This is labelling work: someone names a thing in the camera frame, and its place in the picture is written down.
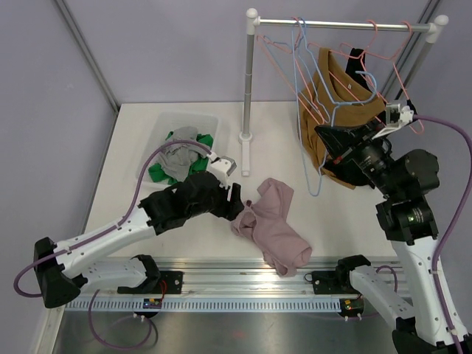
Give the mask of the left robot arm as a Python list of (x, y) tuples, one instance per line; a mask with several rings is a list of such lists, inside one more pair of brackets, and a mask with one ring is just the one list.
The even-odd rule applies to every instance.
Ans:
[(138, 241), (182, 227), (190, 218), (210, 213), (233, 221), (244, 209), (241, 186), (224, 187), (208, 171), (149, 194), (124, 218), (94, 232), (34, 246), (33, 268), (46, 308), (71, 302), (82, 292), (113, 289), (120, 294), (149, 294), (159, 286), (160, 271), (151, 256), (138, 254), (116, 266), (110, 254)]

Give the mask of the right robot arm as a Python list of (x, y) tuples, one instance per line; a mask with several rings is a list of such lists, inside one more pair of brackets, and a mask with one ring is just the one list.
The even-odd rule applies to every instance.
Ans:
[(336, 287), (367, 299), (390, 327), (398, 353), (470, 353), (471, 332), (456, 312), (440, 262), (445, 238), (438, 236), (426, 200), (440, 185), (437, 157), (415, 149), (393, 159), (386, 130), (374, 122), (319, 125), (315, 131), (334, 164), (354, 164), (382, 193), (377, 219), (401, 263), (412, 302), (385, 284), (362, 255), (339, 260)]

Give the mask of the grey tank top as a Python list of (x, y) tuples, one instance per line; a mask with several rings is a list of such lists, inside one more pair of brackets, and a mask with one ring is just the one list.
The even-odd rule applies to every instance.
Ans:
[[(198, 129), (187, 126), (174, 130), (166, 139), (168, 142), (176, 140), (196, 140)], [(189, 173), (190, 167), (198, 160), (204, 150), (195, 145), (174, 144), (157, 156), (163, 172), (177, 182), (183, 181)]]

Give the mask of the pink mauve tank top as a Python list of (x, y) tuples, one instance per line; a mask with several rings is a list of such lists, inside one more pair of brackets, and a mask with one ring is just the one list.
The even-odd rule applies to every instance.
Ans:
[(258, 201), (244, 202), (244, 210), (231, 222), (231, 230), (257, 246), (280, 277), (292, 277), (312, 255), (310, 244), (287, 222), (294, 190), (282, 181), (267, 178), (257, 192)]

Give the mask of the green tank top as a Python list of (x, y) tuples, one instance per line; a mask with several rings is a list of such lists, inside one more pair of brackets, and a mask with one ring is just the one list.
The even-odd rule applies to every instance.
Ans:
[[(206, 145), (208, 148), (211, 148), (213, 146), (214, 139), (211, 134), (202, 134), (198, 132), (196, 142), (198, 142), (201, 145)], [(207, 152), (204, 150), (204, 153), (201, 153), (201, 156), (198, 157), (198, 160), (191, 165), (188, 176), (205, 170), (207, 168), (207, 164), (208, 164)], [(155, 183), (159, 183), (162, 181), (166, 181), (168, 184), (178, 183), (176, 180), (174, 180), (173, 178), (170, 178), (163, 172), (160, 164), (158, 164), (157, 161), (153, 165), (149, 166), (148, 173), (150, 175), (151, 180)]]

